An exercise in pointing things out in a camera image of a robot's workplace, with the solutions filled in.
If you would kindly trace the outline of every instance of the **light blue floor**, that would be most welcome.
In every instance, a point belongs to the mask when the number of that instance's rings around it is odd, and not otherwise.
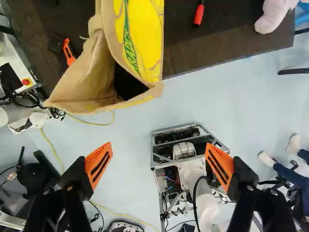
[[[275,173],[257,159],[261,150],[288,164],[290,156],[285,155],[284,148],[292,132],[301,133],[303,147],[309,148],[309,74],[277,75],[278,70],[296,65],[309,67],[309,33],[296,36],[294,47],[289,49],[164,81],[161,98],[116,110],[115,121],[110,126],[89,126],[66,117],[61,122],[47,122],[43,129],[66,168],[79,156],[86,156],[111,141],[113,159],[92,200],[160,228],[158,194],[149,166],[150,132],[200,122],[231,148],[232,155],[240,156],[261,180],[272,178]],[[80,118],[105,123],[111,114]],[[60,170],[39,130],[31,129],[20,136],[30,136]],[[222,206],[218,222],[228,219],[231,208],[232,205]],[[108,211],[102,212],[106,225],[115,219]],[[174,217],[169,224],[173,226],[177,221],[192,218],[193,215]]]

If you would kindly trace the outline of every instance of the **plush toy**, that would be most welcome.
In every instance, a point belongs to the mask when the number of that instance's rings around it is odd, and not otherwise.
[[[289,10],[296,7],[299,0],[265,0],[264,14],[255,22],[254,29],[261,34],[273,32],[282,22]]]

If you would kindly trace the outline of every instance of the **blue wire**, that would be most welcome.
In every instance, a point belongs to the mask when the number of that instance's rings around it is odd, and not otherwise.
[[[170,181],[172,181],[168,176],[165,176],[165,178],[168,179],[168,180],[170,180]],[[173,182],[173,181],[172,181],[172,182]]]

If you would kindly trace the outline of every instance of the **burlap sack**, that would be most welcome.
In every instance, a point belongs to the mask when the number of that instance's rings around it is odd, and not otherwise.
[[[89,114],[137,105],[163,91],[162,1],[96,0],[90,38],[44,106]],[[113,87],[115,60],[149,90],[123,101]]]

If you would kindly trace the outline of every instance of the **black mesh mat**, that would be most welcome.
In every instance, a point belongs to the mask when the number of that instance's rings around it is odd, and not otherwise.
[[[163,79],[293,45],[294,12],[271,34],[254,31],[263,0],[205,0],[200,28],[192,27],[199,0],[165,0]],[[87,37],[94,0],[0,0],[34,72],[51,93],[66,65],[47,50],[48,33],[72,41],[77,54]]]
[[[264,0],[205,0],[201,27],[193,27],[199,0],[165,0],[163,79],[293,45],[294,11],[267,35],[254,31]]]

